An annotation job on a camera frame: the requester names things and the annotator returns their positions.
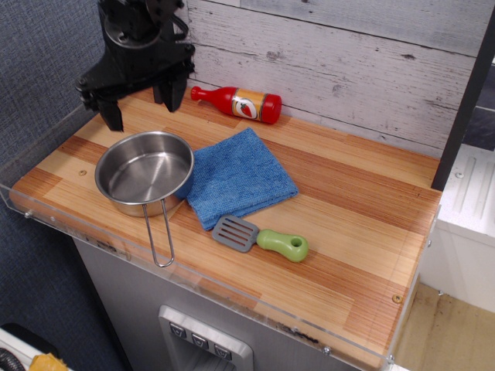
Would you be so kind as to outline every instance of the green spatula handle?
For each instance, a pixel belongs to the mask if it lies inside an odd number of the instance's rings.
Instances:
[[[256,243],[259,247],[276,251],[295,263],[303,261],[309,251],[306,238],[277,233],[274,230],[262,230],[256,238]]]

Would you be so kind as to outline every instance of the blue towel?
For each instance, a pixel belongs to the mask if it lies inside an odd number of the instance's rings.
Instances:
[[[194,162],[187,201],[205,230],[222,215],[246,216],[299,192],[251,128],[195,151]]]

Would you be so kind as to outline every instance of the blue fabric wall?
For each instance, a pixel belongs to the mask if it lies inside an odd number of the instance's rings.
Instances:
[[[80,105],[74,81],[103,50],[97,0],[0,2],[0,168]],[[71,131],[57,128],[34,151],[53,150]],[[73,241],[1,202],[0,325],[7,322],[51,342],[75,370],[124,369]]]

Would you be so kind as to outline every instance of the metal pot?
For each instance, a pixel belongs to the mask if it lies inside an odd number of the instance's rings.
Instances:
[[[95,171],[96,184],[122,213],[144,216],[153,259],[159,267],[174,260],[167,210],[186,198],[193,185],[194,154],[181,137],[164,131],[131,135],[112,145],[101,156]],[[149,216],[163,213],[171,258],[158,262]]]

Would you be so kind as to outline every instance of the red bottle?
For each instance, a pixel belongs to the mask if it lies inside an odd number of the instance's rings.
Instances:
[[[258,93],[238,87],[221,87],[216,90],[191,90],[193,100],[206,100],[225,114],[250,118],[274,124],[280,117],[282,99],[278,95]]]

